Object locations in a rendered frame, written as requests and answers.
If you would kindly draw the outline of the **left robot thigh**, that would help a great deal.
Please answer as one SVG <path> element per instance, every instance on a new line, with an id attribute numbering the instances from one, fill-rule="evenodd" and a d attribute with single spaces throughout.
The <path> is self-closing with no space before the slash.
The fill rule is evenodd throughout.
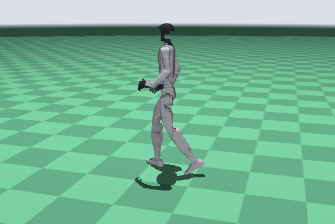
<path id="1" fill-rule="evenodd" d="M 173 95 L 171 95 L 170 93 L 165 93 L 164 96 L 160 97 L 160 116 L 165 129 L 167 130 L 168 134 L 171 137 L 172 133 L 175 130 L 180 131 L 182 134 L 181 129 L 173 128 L 173 114 L 171 108 L 167 107 L 172 105 L 173 105 Z"/>

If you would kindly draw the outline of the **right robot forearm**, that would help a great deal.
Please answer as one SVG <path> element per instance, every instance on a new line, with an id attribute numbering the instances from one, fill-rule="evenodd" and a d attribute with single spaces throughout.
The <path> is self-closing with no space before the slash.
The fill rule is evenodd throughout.
<path id="1" fill-rule="evenodd" d="M 179 72 L 177 74 L 174 74 L 174 78 L 173 79 L 170 79 L 170 81 L 173 83 L 173 85 L 175 83 L 176 78 L 178 78 L 178 75 L 179 75 Z"/>

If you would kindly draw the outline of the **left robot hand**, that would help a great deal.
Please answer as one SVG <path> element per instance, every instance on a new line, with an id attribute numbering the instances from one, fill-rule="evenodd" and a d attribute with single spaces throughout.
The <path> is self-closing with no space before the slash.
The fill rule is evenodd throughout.
<path id="1" fill-rule="evenodd" d="M 148 87 L 148 86 L 145 86 L 145 83 L 146 83 L 146 81 L 145 81 L 144 79 L 142 79 L 142 81 L 139 82 L 139 84 L 138 84 L 138 85 L 139 85 L 139 86 L 138 86 L 138 90 L 139 90 L 139 91 L 141 91 L 140 89 L 143 89 L 144 87 L 145 87 L 145 88 L 150 88 L 150 87 Z"/>

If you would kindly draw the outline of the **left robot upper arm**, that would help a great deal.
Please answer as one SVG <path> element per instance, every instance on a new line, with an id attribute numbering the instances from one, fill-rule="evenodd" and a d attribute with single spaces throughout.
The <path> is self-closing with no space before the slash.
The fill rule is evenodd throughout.
<path id="1" fill-rule="evenodd" d="M 168 70 L 169 74 L 166 78 L 170 77 L 171 75 L 171 63 L 170 63 L 170 48 L 169 47 L 163 47 L 160 50 L 161 56 L 162 56 L 162 63 L 163 66 L 165 67 L 164 70 Z"/>

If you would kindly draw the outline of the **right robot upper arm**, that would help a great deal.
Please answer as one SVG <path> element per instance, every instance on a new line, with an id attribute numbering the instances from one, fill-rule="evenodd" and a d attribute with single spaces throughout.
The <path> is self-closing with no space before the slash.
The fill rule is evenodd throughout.
<path id="1" fill-rule="evenodd" d="M 177 74 L 180 70 L 181 70 L 180 65 L 179 65 L 178 60 L 175 56 L 175 72 L 174 72 L 174 74 Z"/>

